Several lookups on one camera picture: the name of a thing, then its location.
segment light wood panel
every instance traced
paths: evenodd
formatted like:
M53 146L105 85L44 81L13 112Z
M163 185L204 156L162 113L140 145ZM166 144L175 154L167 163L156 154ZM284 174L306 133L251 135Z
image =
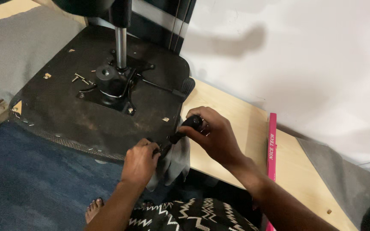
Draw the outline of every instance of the light wood panel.
M276 183L339 230L357 231L296 138L277 130L276 145Z
M232 125L236 139L242 152L252 158L260 170L266 172L266 111L235 98L217 88L195 80L196 86L184 102L181 117L192 108L199 106L211 107L226 117ZM242 184L222 165L211 159L208 154L191 140L191 167L222 181L243 188Z

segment zigzag patterned clothing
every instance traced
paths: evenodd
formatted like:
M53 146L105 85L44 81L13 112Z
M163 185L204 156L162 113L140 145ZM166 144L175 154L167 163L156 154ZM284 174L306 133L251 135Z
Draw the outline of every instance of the zigzag patterned clothing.
M126 230L259 231L230 205L212 198L173 201L134 209Z

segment hand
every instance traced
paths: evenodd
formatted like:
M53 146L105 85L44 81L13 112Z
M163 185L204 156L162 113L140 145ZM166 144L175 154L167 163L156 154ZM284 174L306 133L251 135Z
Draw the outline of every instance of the hand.
M145 188L155 172L158 158L161 155L161 153L157 153L152 157L155 149L159 149L159 146L144 138L128 150L122 169L121 182Z
M198 107L189 110L186 118L199 115L203 118L202 131L195 131L188 126L179 127L179 132L185 133L197 142L208 155L225 168L239 166L246 162L247 157L242 154L231 123L210 107Z

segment bolt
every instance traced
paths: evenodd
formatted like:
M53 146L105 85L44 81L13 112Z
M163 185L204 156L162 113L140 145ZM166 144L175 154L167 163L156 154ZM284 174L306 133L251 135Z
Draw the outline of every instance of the bolt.
M78 77L80 77L81 79L85 79L84 77L82 77L82 76L78 75L77 73L75 73L75 76L78 76Z

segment person's left hand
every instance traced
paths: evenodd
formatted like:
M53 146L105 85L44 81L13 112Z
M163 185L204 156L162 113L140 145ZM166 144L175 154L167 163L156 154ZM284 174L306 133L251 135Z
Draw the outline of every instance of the person's left hand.
M144 138L128 150L122 169L121 182L146 187L155 172L158 158L161 155L161 153L157 153L152 156L155 149L159 149L159 146Z

